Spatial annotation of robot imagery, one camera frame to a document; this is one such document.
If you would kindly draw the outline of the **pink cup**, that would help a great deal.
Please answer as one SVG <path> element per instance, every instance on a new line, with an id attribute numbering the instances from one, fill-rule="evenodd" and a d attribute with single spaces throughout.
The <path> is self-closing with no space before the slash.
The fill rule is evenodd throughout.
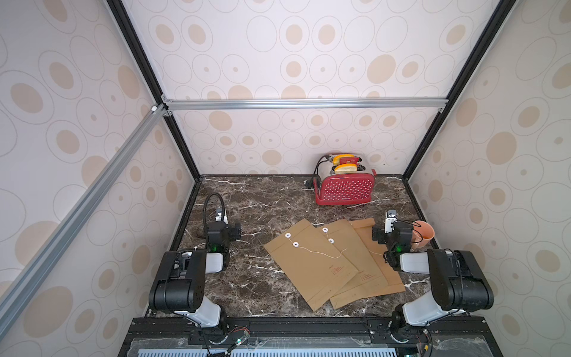
<path id="1" fill-rule="evenodd" d="M 414 221 L 412 223 L 413 237 L 411 239 L 411 249 L 416 251 L 428 245 L 435 237 L 435 230 L 432 225 L 425 221 Z"/>

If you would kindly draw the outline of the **back aluminium rail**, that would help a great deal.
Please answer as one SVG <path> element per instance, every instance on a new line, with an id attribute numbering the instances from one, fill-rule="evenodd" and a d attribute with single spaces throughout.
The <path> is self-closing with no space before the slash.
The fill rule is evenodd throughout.
<path id="1" fill-rule="evenodd" d="M 383 109 L 444 108 L 447 98 L 309 98 L 259 100 L 172 100 L 154 107 L 167 110 L 281 110 L 281 109 Z"/>

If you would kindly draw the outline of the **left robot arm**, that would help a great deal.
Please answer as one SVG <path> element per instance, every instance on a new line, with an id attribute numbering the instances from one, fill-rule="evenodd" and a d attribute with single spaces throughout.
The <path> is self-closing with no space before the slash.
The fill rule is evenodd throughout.
<path id="1" fill-rule="evenodd" d="M 155 311 L 187 318 L 201 328 L 228 330 L 224 309 L 205 295 L 206 275 L 223 272 L 230 263 L 230 244 L 241 238 L 241 224 L 230 225 L 223 197 L 211 193 L 202 209 L 205 247 L 168 251 L 159 265 L 148 296 Z"/>

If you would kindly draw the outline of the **front yellow toast slice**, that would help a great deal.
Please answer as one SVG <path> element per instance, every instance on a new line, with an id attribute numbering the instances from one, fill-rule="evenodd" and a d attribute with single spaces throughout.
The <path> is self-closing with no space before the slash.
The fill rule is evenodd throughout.
<path id="1" fill-rule="evenodd" d="M 358 172 L 358 165 L 352 164 L 352 163 L 337 165 L 334 167 L 334 172 L 336 174 L 355 173 L 355 172 Z"/>

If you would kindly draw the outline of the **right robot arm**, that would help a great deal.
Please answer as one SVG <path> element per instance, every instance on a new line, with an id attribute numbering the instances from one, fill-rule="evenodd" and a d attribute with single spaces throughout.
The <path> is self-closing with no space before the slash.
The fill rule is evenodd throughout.
<path id="1" fill-rule="evenodd" d="M 374 226 L 372 241 L 385 247 L 382 257 L 393 270 L 427 275 L 430 289 L 416 300 L 398 305 L 391 315 L 388 331 L 400 344 L 421 333 L 435 321 L 458 313 L 491 309 L 492 287 L 470 251 L 433 249 L 414 251 L 435 231 L 424 221 L 403 221 L 389 213 L 385 224 Z"/>

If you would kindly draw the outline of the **aluminium rail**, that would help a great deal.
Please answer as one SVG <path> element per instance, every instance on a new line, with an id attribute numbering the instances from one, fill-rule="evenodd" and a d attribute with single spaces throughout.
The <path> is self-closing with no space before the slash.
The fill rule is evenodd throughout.
<path id="1" fill-rule="evenodd" d="M 172 100 L 154 107 L 167 110 L 281 110 L 281 109 L 383 109 L 444 108 L 447 98 L 309 98 L 259 100 Z"/>
<path id="2" fill-rule="evenodd" d="M 165 104 L 158 104 L 139 123 L 117 154 L 86 190 L 65 219 L 57 226 L 44 246 L 25 267 L 1 300 L 1 337 L 11 330 L 23 310 L 50 275 L 58 261 L 79 234 L 95 209 L 125 170 L 153 127 L 167 113 Z"/>

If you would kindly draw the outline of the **rear yellow toast slice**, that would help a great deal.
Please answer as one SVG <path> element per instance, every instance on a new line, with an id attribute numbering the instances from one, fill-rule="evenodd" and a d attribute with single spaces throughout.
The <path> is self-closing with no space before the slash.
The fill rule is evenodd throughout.
<path id="1" fill-rule="evenodd" d="M 332 163 L 334 165 L 345 165 L 345 164 L 356 165 L 358 162 L 360 162 L 360 158 L 352 154 L 340 154 L 337 156 L 333 156 L 332 158 Z"/>

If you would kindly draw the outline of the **brown file envelope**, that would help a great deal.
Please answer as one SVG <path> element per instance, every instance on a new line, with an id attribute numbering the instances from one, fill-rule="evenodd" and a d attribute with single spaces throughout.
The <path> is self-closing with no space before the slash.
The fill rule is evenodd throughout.
<path id="1" fill-rule="evenodd" d="M 305 219 L 264 248 L 314 312 L 358 273 L 322 230 Z"/>
<path id="2" fill-rule="evenodd" d="M 330 299 L 337 305 L 341 300 L 352 302 L 379 295 L 388 287 L 387 278 L 376 264 L 354 227 L 347 220 L 339 220 L 321 228 L 331 244 L 349 260 L 358 273 Z"/>
<path id="3" fill-rule="evenodd" d="M 358 274 L 330 298 L 332 307 L 340 309 L 365 298 L 404 291 L 399 273 L 383 258 L 387 250 L 372 240 L 375 220 L 339 220 L 326 226 L 337 250 L 355 266 Z"/>

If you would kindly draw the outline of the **red polka dot toaster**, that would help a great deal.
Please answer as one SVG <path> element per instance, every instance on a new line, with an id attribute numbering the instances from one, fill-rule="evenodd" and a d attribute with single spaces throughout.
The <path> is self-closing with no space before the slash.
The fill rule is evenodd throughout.
<path id="1" fill-rule="evenodd" d="M 312 189 L 318 205 L 360 205 L 372 200 L 376 171 L 360 158 L 358 172 L 336 174 L 332 163 L 333 153 L 322 156 L 315 166 L 306 187 Z"/>

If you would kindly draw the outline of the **yellow toast slice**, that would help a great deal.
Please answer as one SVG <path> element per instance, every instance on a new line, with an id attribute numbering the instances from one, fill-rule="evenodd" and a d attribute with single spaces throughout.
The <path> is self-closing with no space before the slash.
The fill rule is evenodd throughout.
<path id="1" fill-rule="evenodd" d="M 345 164 L 356 165 L 358 162 L 360 162 L 360 158 L 352 154 L 340 154 L 337 156 L 333 156 L 332 158 L 332 163 L 334 165 L 345 165 Z"/>
<path id="2" fill-rule="evenodd" d="M 334 167 L 334 172 L 336 174 L 355 173 L 355 172 L 358 172 L 358 165 L 352 164 L 352 163 L 337 165 Z"/>

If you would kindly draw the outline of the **left aluminium rail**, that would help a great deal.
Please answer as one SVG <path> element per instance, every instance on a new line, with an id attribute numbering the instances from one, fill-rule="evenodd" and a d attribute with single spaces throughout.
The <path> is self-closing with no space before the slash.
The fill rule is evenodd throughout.
<path id="1" fill-rule="evenodd" d="M 23 310 L 50 275 L 58 261 L 79 234 L 95 209 L 125 170 L 153 127 L 167 113 L 165 104 L 158 104 L 139 123 L 117 154 L 86 190 L 65 219 L 57 226 L 44 246 L 25 267 L 1 300 L 1 337 L 11 330 Z"/>

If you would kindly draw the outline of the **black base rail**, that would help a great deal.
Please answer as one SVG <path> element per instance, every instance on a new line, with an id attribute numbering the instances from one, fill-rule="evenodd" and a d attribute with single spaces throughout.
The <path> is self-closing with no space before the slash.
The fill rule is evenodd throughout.
<path id="1" fill-rule="evenodd" d="M 199 328 L 185 318 L 136 318 L 120 356 L 501 356 L 486 320 L 446 318 L 397 342 L 389 320 L 229 318 L 228 328 Z"/>

